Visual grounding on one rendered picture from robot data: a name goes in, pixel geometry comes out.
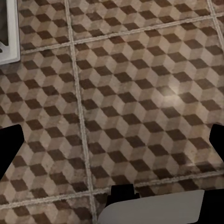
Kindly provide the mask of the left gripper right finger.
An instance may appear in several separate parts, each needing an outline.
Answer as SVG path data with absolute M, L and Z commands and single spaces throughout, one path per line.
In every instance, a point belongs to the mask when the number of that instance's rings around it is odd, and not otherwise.
M 214 124 L 210 132 L 209 141 L 224 162 L 224 126 Z

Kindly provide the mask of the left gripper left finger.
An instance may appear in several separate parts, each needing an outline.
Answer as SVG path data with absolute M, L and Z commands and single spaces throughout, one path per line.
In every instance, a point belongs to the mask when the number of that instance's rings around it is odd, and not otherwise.
M 0 180 L 24 143 L 20 124 L 0 129 Z

